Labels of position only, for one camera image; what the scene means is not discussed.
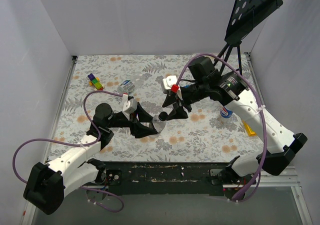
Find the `black bottle cap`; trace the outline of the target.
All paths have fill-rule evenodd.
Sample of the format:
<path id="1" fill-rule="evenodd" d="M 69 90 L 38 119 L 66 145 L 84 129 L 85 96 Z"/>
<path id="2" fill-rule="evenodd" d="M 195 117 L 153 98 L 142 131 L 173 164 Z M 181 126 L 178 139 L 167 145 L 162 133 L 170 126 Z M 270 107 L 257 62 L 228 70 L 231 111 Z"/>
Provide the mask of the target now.
<path id="1" fill-rule="evenodd" d="M 162 112 L 158 115 L 158 118 L 159 118 L 161 121 L 166 121 L 166 120 L 167 120 L 167 117 L 168 117 L 168 114 L 167 114 L 165 111 L 162 111 Z"/>

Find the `clear bottle silver label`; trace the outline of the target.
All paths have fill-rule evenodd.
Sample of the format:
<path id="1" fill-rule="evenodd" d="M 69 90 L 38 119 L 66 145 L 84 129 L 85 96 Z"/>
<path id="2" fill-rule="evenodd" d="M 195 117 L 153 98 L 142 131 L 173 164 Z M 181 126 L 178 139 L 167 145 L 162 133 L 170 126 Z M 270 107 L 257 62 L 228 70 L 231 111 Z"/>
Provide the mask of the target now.
<path id="1" fill-rule="evenodd" d="M 130 77 L 126 78 L 123 82 L 121 82 L 118 85 L 117 92 L 119 94 L 133 94 L 134 91 L 136 91 L 144 85 L 147 78 L 147 73 L 133 73 Z"/>

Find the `blue label bottle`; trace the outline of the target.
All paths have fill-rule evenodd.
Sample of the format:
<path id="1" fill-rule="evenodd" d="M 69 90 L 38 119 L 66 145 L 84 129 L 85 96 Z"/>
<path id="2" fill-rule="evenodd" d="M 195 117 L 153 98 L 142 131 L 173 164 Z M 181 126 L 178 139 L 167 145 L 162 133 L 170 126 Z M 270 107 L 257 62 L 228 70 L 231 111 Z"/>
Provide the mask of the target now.
<path id="1" fill-rule="evenodd" d="M 220 109 L 220 116 L 224 119 L 229 119 L 233 115 L 233 111 L 227 109 L 225 106 L 222 106 Z"/>

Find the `clear bottle black label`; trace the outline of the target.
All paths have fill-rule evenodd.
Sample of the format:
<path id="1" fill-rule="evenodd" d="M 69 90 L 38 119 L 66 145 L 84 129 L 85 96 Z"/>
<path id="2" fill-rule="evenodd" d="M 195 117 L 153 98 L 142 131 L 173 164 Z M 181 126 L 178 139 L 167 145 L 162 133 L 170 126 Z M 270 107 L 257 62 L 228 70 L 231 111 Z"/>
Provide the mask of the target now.
<path id="1" fill-rule="evenodd" d="M 161 121 L 159 119 L 159 115 L 153 117 L 152 121 L 149 123 L 149 128 L 156 130 L 156 134 L 149 135 L 150 138 L 155 139 L 157 138 L 163 129 L 166 126 L 167 121 Z"/>

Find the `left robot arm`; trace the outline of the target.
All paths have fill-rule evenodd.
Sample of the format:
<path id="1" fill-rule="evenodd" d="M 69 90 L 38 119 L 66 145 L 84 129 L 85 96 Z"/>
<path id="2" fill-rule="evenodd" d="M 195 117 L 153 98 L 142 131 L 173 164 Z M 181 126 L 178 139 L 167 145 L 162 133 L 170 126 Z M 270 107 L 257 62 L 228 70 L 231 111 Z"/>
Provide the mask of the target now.
<path id="1" fill-rule="evenodd" d="M 107 103 L 99 104 L 93 123 L 75 147 L 46 164 L 38 162 L 32 167 L 23 197 L 51 215 L 74 190 L 87 183 L 106 182 L 107 167 L 93 155 L 109 144 L 113 128 L 129 128 L 131 135 L 140 139 L 158 133 L 152 123 L 153 117 L 133 100 L 127 101 L 118 113 Z"/>

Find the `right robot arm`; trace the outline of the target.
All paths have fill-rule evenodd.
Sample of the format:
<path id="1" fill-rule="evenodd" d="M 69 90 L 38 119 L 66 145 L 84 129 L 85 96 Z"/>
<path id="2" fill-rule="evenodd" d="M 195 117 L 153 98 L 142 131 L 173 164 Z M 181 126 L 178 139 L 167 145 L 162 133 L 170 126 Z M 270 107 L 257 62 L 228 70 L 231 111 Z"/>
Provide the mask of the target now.
<path id="1" fill-rule="evenodd" d="M 258 104 L 254 91 L 242 77 L 233 71 L 221 75 L 209 57 L 200 56 L 187 67 L 194 79 L 193 84 L 179 86 L 175 75 L 162 80 L 162 90 L 166 94 L 162 106 L 173 106 L 167 119 L 188 118 L 191 105 L 204 98 L 218 101 L 226 110 L 245 121 L 263 142 L 267 142 L 265 155 L 257 152 L 236 157 L 220 176 L 226 176 L 230 183 L 237 184 L 259 167 L 271 175 L 280 175 L 305 145 L 307 136 L 285 128 Z"/>

